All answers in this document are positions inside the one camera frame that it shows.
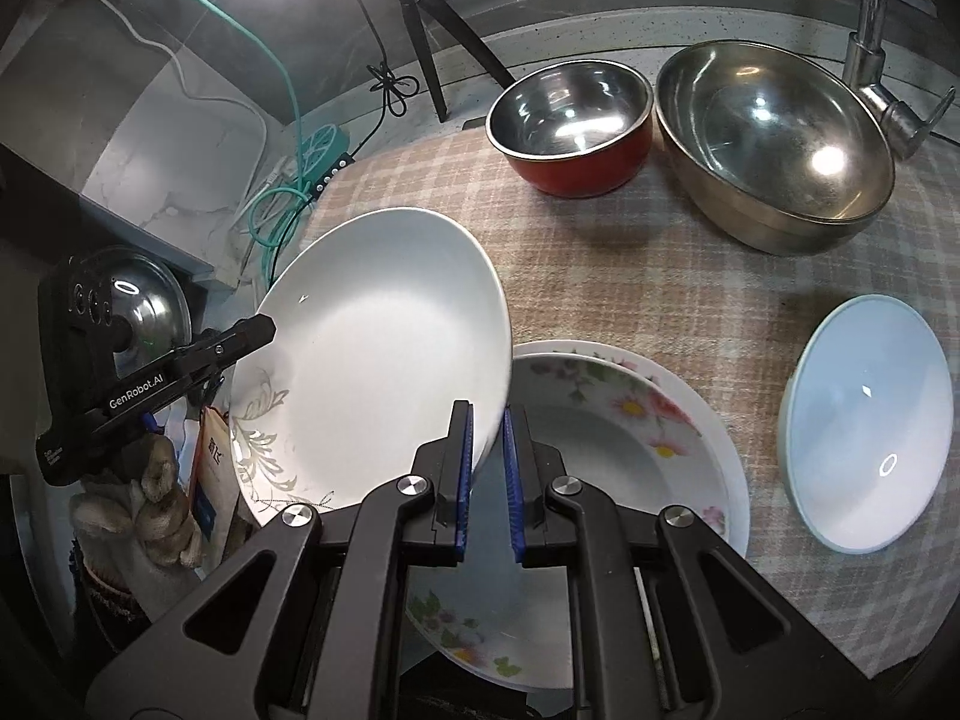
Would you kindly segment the gloved left hand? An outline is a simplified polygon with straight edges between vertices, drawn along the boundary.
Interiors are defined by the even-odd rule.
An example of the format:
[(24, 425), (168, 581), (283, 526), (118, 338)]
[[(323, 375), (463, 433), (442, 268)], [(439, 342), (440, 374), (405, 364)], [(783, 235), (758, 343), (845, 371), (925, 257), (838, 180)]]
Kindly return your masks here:
[(117, 468), (83, 478), (68, 503), (83, 567), (151, 621), (199, 585), (202, 534), (178, 471), (171, 440), (149, 433), (122, 450)]

